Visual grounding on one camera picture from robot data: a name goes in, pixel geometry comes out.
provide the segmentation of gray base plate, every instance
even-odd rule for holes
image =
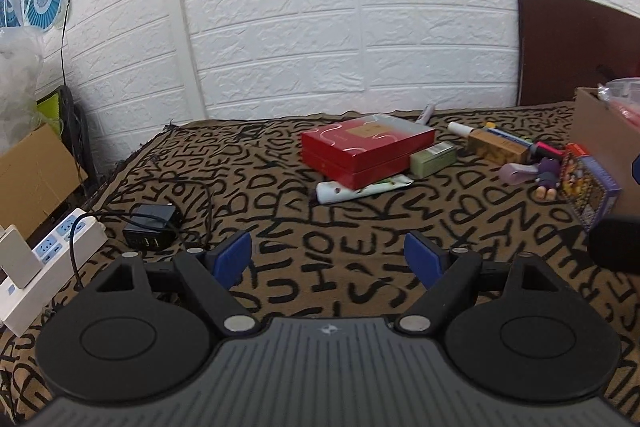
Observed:
[[[54,400],[30,427],[618,427],[599,398],[564,407],[516,405],[476,390],[429,339],[382,318],[273,319],[220,346],[193,381],[132,407]]]

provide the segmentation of figurine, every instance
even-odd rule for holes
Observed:
[[[538,188],[535,195],[539,200],[556,201],[560,185],[560,162],[551,158],[543,158],[538,165]]]

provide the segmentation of white tube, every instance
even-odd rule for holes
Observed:
[[[420,113],[420,116],[418,117],[418,120],[415,121],[415,123],[420,125],[427,125],[435,110],[436,105],[434,103],[430,103],[427,107],[424,108],[424,111]]]
[[[473,131],[474,128],[458,122],[451,122],[447,126],[447,130],[449,130],[450,133],[466,138],[471,134],[471,131]]]
[[[356,198],[373,194],[382,194],[382,192],[388,192],[396,188],[408,187],[413,182],[411,178],[404,176],[404,174],[391,176],[358,190],[351,190],[338,182],[322,182],[316,186],[316,196],[320,204],[340,203],[341,201],[355,200]]]

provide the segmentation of bed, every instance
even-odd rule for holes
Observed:
[[[629,279],[593,266],[584,232],[564,203],[536,201],[532,185],[503,185],[496,166],[466,153],[462,139],[446,131],[450,121],[471,126],[493,121],[516,134],[563,143],[572,104],[438,112],[431,121],[438,139],[460,147],[454,166],[406,190],[320,206],[312,195],[322,177],[300,162],[298,134],[356,116],[168,126],[129,158],[92,207],[130,210],[136,202],[172,202],[184,213],[185,229],[197,238],[209,227],[214,244],[237,230],[250,231],[252,264],[232,292],[260,318],[401,313],[424,291],[402,256],[408,230],[419,230],[444,247],[471,245],[486,259],[506,261],[521,251],[534,252],[619,333],[622,361],[606,396],[639,420],[640,301]],[[210,221],[201,187],[158,178],[206,182],[212,192]],[[85,282],[128,250],[123,224],[116,218],[104,222],[110,239],[82,268]],[[178,248],[147,253],[146,259],[168,259]],[[51,306],[64,305],[74,293],[70,282]],[[43,315],[20,338],[2,330],[1,399],[18,422],[50,400],[34,359],[34,343],[46,320]],[[180,363],[180,353],[172,363]]]

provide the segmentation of red gift box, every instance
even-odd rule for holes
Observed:
[[[302,161],[352,190],[409,168],[409,156],[433,144],[431,127],[372,114],[300,136]]]

